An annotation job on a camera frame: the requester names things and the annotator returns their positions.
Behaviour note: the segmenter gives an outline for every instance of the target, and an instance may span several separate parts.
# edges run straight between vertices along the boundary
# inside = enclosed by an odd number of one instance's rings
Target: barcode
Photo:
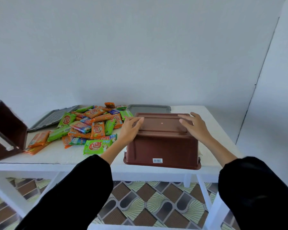
[[[162,158],[153,158],[153,163],[163,163]]]

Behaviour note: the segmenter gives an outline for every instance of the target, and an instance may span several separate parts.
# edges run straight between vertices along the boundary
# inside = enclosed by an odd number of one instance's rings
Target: table leg
[[[22,218],[31,210],[33,205],[12,186],[0,172],[0,198],[15,210]]]
[[[206,189],[204,180],[203,180],[202,176],[199,175],[199,174],[197,174],[196,177],[197,177],[198,183],[199,183],[199,185],[200,185],[200,189],[201,189],[201,191],[202,191],[202,193],[203,193],[203,197],[204,197],[204,200],[205,200],[205,203],[206,203],[208,212],[209,212],[210,209],[211,209],[212,203],[211,203],[211,200],[210,200],[208,191],[207,191],[207,189]]]
[[[34,206],[38,204],[40,199],[50,190],[52,189],[56,184],[58,184],[65,176],[68,174],[68,172],[58,172],[56,176],[51,179],[51,182],[47,185],[46,189],[43,191],[43,193],[38,197],[38,199],[35,201]]]
[[[218,192],[208,213],[203,229],[220,229],[228,212],[229,208],[223,202]]]
[[[191,184],[191,174],[185,174],[183,179],[184,187],[190,187]]]

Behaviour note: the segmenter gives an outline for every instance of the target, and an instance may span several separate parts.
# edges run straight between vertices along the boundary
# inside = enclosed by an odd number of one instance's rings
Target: pile of snack packages
[[[51,142],[62,139],[65,148],[84,145],[84,154],[101,154],[117,139],[113,129],[120,128],[127,117],[132,117],[126,106],[88,106],[65,113],[54,131],[37,133],[24,151],[35,155]]]

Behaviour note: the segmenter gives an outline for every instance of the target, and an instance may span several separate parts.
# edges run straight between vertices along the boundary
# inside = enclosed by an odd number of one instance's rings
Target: person's left hand
[[[125,119],[124,124],[122,126],[121,132],[119,133],[118,140],[122,141],[125,145],[129,144],[133,141],[135,136],[137,135],[140,127],[144,122],[144,117],[128,117]]]

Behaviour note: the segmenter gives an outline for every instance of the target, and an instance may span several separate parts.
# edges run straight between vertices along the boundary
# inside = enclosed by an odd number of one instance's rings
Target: upside-down brown container
[[[0,100],[0,160],[23,152],[27,126]]]
[[[200,169],[198,141],[180,124],[177,115],[137,113],[136,117],[145,117],[145,120],[134,141],[127,146],[124,163]]]

